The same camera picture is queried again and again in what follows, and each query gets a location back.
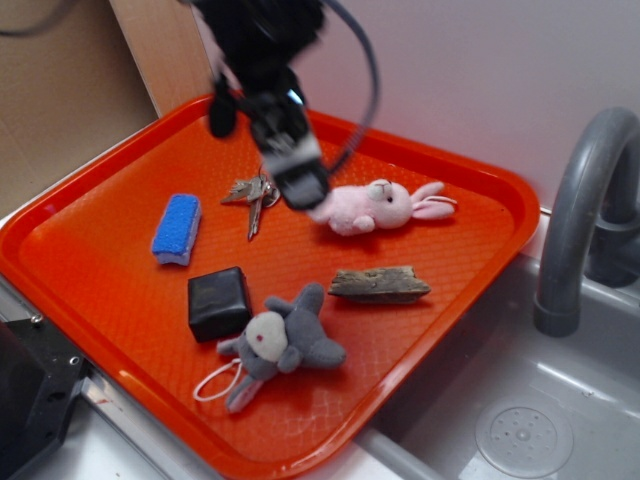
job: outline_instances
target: key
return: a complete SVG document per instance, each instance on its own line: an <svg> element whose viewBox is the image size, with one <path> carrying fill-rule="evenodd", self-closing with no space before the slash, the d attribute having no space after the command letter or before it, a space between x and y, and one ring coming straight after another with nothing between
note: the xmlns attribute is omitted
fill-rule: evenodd
<svg viewBox="0 0 640 480"><path fill-rule="evenodd" d="M262 208L272 207L280 198L280 191L271 185L271 182L267 180L267 176L262 174L260 178L262 179L261 193L260 196L251 203L249 211L249 240L258 233Z"/></svg>
<svg viewBox="0 0 640 480"><path fill-rule="evenodd" d="M251 203L262 196L263 183L266 181L264 174L253 177L249 180L236 180L236 183L229 190L229 195L220 200L220 203L230 203L245 198L247 203Z"/></svg>

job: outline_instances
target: blue sponge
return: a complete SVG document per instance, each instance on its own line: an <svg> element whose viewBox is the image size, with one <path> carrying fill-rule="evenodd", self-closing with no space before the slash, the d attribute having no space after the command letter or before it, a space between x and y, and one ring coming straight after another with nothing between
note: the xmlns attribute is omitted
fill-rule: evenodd
<svg viewBox="0 0 640 480"><path fill-rule="evenodd" d="M153 239L151 252L158 262L188 265L202 210L194 195L173 195Z"/></svg>

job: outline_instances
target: gray sink basin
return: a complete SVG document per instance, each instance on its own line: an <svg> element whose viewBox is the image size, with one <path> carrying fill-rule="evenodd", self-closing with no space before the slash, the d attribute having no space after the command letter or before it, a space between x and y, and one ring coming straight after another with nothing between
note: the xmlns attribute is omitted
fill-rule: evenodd
<svg viewBox="0 0 640 480"><path fill-rule="evenodd" d="M533 326L518 257L358 442L405 478L640 479L640 307L583 285L577 333Z"/></svg>

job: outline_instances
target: tray rim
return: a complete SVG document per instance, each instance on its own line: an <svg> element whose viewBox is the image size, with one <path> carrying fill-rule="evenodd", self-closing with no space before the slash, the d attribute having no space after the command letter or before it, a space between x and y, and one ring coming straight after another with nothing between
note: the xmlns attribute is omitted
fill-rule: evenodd
<svg viewBox="0 0 640 480"><path fill-rule="evenodd" d="M81 321L70 305L54 301L52 298L57 297L47 289L46 285L20 269L19 259L17 259L20 242L33 228L45 222L62 208L134 162L145 152L162 143L168 136L205 116L212 98L211 95L198 97L179 107L71 174L41 197L25 205L0 229L0 273L36 308L43 311L54 322L55 318L70 318L72 324ZM318 112L310 112L310 119L319 138L337 144L342 143L342 140L346 138L345 132L350 132L353 128L353 124L350 122ZM379 130L370 130L358 149L363 154L376 157L384 157L384 153L381 154L381 152L392 150L403 154L397 162L393 162L394 165L416 171L411 167L411 163L418 157L428 156L433 162L432 168L438 171L440 180L473 190L500 202L510 211L514 219L514 233L482 267L462 294L443 310L430 328L407 350L401 361L392 367L389 374L377 385L377 388L370 391L345 419L343 425L318 445L315 450L301 458L293 458L289 463L283 465L282 461L247 464L246 458L237 458L237 455L234 455L235 451L228 446L225 448L225 444L221 442L217 442L217 446L220 447L217 452L198 448L198 445L212 441L210 435L189 422L180 421L183 417L175 415L176 409L186 413L187 416L193 414L179 402L171 402L170 399L162 398L150 391L145 385L146 382L155 382L151 377L148 377L146 382L140 382L140 378L123 378L117 374L118 372L106 370L110 377L125 388L137 401L145 405L153 415L221 474L247 479L286 478L300 475L333 457L399 387L401 382L392 381L389 377L393 377L393 379L406 378L448 330L455 325L457 319L502 272L535 232L540 216L538 199L533 189L515 173ZM475 172L474 181L456 176L456 172L459 172L460 169L473 170ZM477 181L478 176L483 180L482 182ZM82 350L87 353L89 358L112 356L111 350L95 341L90 334L82 331L69 332L69 327L64 330L67 330L65 333L74 342L82 345Z"/></svg>

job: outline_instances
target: gray stuffed elephant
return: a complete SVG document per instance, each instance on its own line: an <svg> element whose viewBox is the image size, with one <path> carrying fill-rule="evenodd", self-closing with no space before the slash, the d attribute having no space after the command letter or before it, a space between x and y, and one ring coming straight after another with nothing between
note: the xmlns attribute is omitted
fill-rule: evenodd
<svg viewBox="0 0 640 480"><path fill-rule="evenodd" d="M293 303L278 297L265 301L268 312L251 319L237 338L218 344L222 355L238 355L247 375L226 400L229 412L242 410L267 380L298 367L337 368L347 357L345 349L327 337L318 315L324 289L305 286Z"/></svg>

